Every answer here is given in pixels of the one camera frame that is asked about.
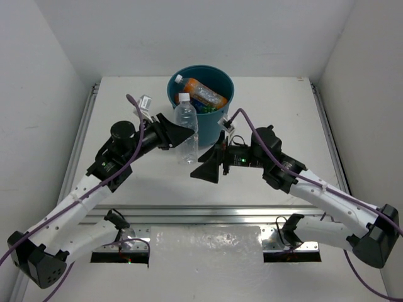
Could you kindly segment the clear bottle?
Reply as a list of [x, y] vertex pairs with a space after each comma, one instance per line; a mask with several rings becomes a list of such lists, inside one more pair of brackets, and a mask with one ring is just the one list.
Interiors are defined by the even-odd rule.
[[196, 109], [191, 104], [189, 93], [178, 94], [178, 105], [174, 109], [174, 122], [180, 126], [181, 143], [175, 148], [179, 164], [196, 163], [198, 159], [198, 120]]

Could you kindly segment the crushed green plastic bottle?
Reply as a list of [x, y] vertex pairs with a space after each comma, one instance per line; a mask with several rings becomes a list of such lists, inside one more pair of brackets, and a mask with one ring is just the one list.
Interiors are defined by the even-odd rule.
[[213, 106], [203, 106], [201, 109], [201, 112], [203, 114], [207, 114], [207, 113], [212, 113], [215, 112], [217, 109]]

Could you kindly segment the orange bottle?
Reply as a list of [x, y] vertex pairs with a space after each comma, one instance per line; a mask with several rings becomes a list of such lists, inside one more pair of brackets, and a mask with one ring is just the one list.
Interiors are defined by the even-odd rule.
[[188, 93], [190, 97], [205, 106], [221, 109], [228, 103], [228, 100], [225, 97], [211, 90], [194, 78], [185, 78], [178, 74], [174, 81], [181, 86], [183, 92]]

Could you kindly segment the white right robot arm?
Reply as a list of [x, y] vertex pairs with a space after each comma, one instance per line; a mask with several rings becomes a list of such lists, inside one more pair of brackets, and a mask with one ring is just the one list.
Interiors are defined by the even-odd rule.
[[257, 128], [250, 145], [233, 145], [221, 133], [190, 176], [218, 183], [219, 175], [228, 174], [232, 166], [261, 168], [262, 178], [270, 187], [303, 199], [336, 220], [292, 214], [279, 231], [284, 245], [295, 247], [316, 241], [349, 250], [365, 264], [383, 268], [399, 237], [399, 212], [389, 204], [379, 208], [352, 202], [350, 195], [321, 180], [303, 163], [283, 153], [281, 147], [273, 126]]

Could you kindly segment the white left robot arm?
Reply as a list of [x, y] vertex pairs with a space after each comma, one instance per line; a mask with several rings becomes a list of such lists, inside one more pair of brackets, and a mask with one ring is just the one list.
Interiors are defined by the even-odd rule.
[[111, 196], [132, 173], [131, 163], [155, 148], [169, 150], [183, 143], [194, 131], [170, 122], [159, 113], [136, 129], [118, 121], [99, 149], [94, 163], [72, 191], [40, 222], [7, 239], [14, 265], [39, 288], [55, 284], [77, 258], [116, 239], [129, 224], [108, 214], [86, 232], [73, 229], [101, 201]]

